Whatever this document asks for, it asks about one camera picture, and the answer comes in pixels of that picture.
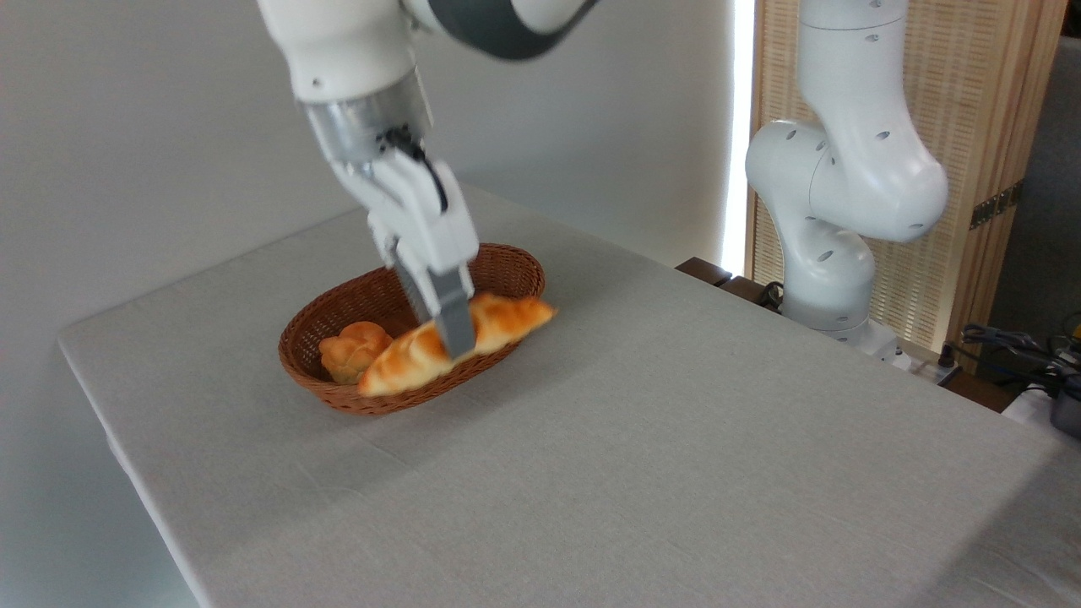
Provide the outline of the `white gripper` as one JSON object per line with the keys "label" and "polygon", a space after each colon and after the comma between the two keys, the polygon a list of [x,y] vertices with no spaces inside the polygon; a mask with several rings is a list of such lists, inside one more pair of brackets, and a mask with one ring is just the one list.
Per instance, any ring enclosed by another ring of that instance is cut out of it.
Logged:
{"label": "white gripper", "polygon": [[390,149],[363,166],[333,163],[332,171],[368,209],[383,266],[398,275],[417,322],[435,323],[449,358],[473,351],[468,263],[479,240],[448,162]]}

